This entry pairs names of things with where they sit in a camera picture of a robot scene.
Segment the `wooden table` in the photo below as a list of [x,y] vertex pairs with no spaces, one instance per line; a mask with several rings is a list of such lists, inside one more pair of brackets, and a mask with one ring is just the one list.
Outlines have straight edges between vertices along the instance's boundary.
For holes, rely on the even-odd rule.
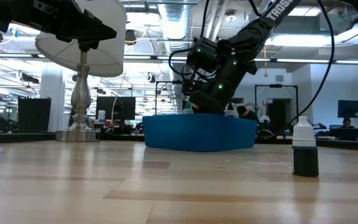
[[0,223],[358,224],[358,151],[290,146],[195,153],[143,142],[0,144]]

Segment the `white bottle cap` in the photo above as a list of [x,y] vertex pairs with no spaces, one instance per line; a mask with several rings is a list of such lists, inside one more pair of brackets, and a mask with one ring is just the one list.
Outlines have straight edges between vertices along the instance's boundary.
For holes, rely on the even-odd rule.
[[312,125],[307,116],[300,116],[298,124],[293,127],[292,146],[315,147],[316,139]]

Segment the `blue container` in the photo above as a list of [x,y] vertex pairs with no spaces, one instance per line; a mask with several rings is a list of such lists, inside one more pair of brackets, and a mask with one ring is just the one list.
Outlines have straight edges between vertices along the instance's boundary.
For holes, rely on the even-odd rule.
[[143,117],[147,147],[194,152],[244,149],[255,144],[256,121],[216,114]]

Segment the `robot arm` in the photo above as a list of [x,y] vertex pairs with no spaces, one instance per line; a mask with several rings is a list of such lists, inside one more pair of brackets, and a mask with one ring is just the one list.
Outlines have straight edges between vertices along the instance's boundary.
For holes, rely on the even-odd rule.
[[74,0],[0,0],[0,31],[7,32],[11,22],[55,34],[65,42],[76,39],[93,49],[117,34],[89,11],[82,13]]
[[216,74],[206,82],[185,80],[184,94],[190,95],[190,101],[198,105],[198,113],[224,113],[225,106],[244,75],[247,72],[255,75],[257,67],[254,59],[274,28],[300,1],[275,1],[262,16],[229,39],[220,40],[218,43],[204,37],[195,40],[188,54],[187,65],[194,71],[202,69]]

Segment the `lamp stand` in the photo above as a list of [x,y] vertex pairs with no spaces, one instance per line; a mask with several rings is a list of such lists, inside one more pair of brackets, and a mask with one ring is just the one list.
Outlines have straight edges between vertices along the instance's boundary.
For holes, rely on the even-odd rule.
[[75,109],[74,123],[63,131],[56,132],[56,141],[65,142],[93,142],[96,140],[96,131],[86,124],[85,110],[91,105],[91,93],[88,87],[88,72],[90,67],[86,64],[88,47],[80,45],[81,58],[77,65],[77,81],[71,94],[71,105]]

